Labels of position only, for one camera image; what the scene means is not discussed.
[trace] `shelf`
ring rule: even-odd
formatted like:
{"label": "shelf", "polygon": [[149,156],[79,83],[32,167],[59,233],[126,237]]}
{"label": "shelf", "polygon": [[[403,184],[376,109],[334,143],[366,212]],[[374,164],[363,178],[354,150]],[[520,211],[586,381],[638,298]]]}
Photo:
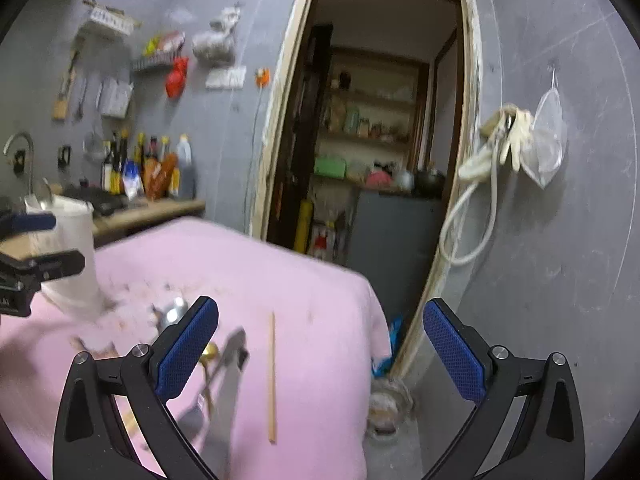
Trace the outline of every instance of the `shelf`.
{"label": "shelf", "polygon": [[395,152],[406,152],[410,147],[407,142],[385,142],[384,140],[369,139],[368,137],[358,137],[350,134],[330,134],[326,130],[320,130],[318,132],[318,138],[323,140],[355,142],[357,144],[366,144],[367,146],[374,146],[384,150],[393,150]]}
{"label": "shelf", "polygon": [[349,90],[340,89],[332,89],[331,94],[349,101],[357,101],[371,106],[398,110],[400,112],[412,113],[415,111],[415,102],[387,99],[385,97],[376,97],[374,95],[365,94],[364,92],[351,92]]}
{"label": "shelf", "polygon": [[391,187],[367,186],[363,182],[356,182],[355,180],[349,180],[348,178],[335,178],[334,176],[324,176],[324,175],[318,175],[315,173],[311,174],[311,178],[315,178],[317,180],[325,180],[327,182],[339,182],[341,184],[344,184],[345,186],[352,186],[357,189],[365,189],[367,191],[377,191],[382,194],[411,196],[410,191],[402,190],[396,186],[391,186]]}
{"label": "shelf", "polygon": [[180,57],[180,49],[172,52],[156,52],[151,56],[141,56],[131,61],[131,70],[145,72],[155,68],[171,68],[177,57]]}

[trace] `pink tablecloth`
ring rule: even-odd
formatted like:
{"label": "pink tablecloth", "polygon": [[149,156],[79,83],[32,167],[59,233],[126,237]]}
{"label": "pink tablecloth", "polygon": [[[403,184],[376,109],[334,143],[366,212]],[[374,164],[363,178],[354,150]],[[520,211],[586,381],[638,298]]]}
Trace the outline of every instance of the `pink tablecloth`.
{"label": "pink tablecloth", "polygon": [[[250,353],[232,433],[232,480],[366,478],[362,437],[370,362],[389,354],[385,318],[359,274],[210,222],[181,219],[97,251],[98,281],[132,308],[149,291],[214,298],[220,348],[239,326]],[[29,319],[2,318],[0,413],[33,463],[51,477],[58,402],[77,349],[78,323],[41,295]],[[267,438],[268,315],[276,315],[277,444]],[[174,415],[202,384],[195,372]],[[142,463],[158,470],[134,440]]]}

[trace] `kitchen counter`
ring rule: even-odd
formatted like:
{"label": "kitchen counter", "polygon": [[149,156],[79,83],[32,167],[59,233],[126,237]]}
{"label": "kitchen counter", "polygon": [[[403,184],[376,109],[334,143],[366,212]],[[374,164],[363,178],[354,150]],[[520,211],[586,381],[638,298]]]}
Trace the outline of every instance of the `kitchen counter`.
{"label": "kitchen counter", "polygon": [[[199,215],[204,208],[204,200],[145,200],[139,206],[95,218],[94,244],[100,247],[174,218]],[[0,252],[19,260],[31,256],[29,235],[22,234],[0,242]]]}

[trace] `plastic bag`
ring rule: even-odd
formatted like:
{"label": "plastic bag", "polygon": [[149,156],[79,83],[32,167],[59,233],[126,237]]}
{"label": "plastic bag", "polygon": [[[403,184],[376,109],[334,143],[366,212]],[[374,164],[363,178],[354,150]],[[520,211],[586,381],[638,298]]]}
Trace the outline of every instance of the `plastic bag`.
{"label": "plastic bag", "polygon": [[124,193],[129,200],[133,200],[143,194],[140,172],[133,160],[128,160],[125,164],[122,183],[124,184]]}
{"label": "plastic bag", "polygon": [[234,28],[240,20],[238,7],[227,7],[220,17],[209,23],[211,30],[195,34],[193,55],[214,66],[231,66],[236,60]]}
{"label": "plastic bag", "polygon": [[545,189],[560,169],[566,151],[566,123],[555,75],[551,88],[538,103],[531,130],[531,139],[520,152],[522,167]]}

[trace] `ceiling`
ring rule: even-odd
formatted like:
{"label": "ceiling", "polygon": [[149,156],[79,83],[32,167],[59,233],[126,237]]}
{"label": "ceiling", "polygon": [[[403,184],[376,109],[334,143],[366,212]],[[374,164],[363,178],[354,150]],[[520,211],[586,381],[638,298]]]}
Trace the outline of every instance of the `ceiling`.
{"label": "ceiling", "polygon": [[319,0],[313,23],[333,23],[332,44],[431,61],[456,26],[447,0]]}

